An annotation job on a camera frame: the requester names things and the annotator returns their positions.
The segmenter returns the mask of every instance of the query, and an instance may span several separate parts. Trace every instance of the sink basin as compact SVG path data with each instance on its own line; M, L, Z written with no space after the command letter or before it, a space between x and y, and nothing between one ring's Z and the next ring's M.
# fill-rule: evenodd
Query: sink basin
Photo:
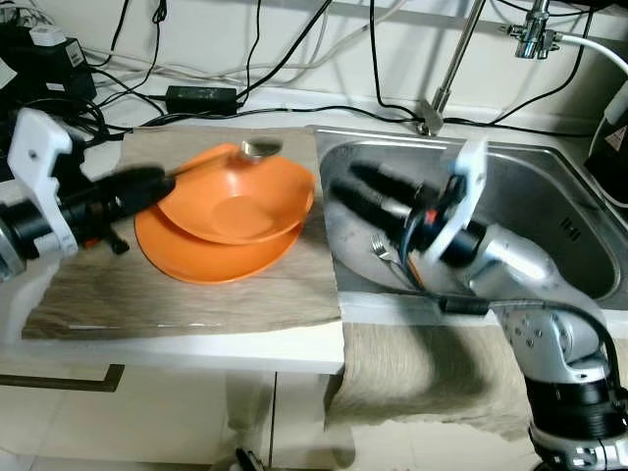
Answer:
M396 267L378 259L364 222L329 191L356 159L385 162L407 177L443 187L460 139L316 129L328 240L341 291L409 292ZM556 150L492 143L487 184L474 219L498 223L542 247L562 276L602 308L628 305L628 232L574 167ZM468 292L444 264L424 266L430 290Z

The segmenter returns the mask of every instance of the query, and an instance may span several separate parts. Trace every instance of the black power supply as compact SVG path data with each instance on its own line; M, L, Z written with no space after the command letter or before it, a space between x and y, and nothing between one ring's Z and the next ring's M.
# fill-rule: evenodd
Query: black power supply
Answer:
M236 89L170 85L164 96L168 113L205 113L230 116L237 112Z

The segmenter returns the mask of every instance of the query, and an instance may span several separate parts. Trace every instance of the orange bowl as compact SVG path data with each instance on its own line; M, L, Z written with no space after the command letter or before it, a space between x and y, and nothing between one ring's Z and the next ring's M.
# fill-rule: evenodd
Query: orange bowl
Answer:
M301 229L296 226L267 242L226 245L188 234L156 207L135 216L135 235L146 258L166 275L202 285L232 282L261 272L288 252Z
M262 242L301 224L314 201L314 175L284 157L249 164L238 152L222 144L183 164L215 160L178 176L159 208L184 231L220 243Z

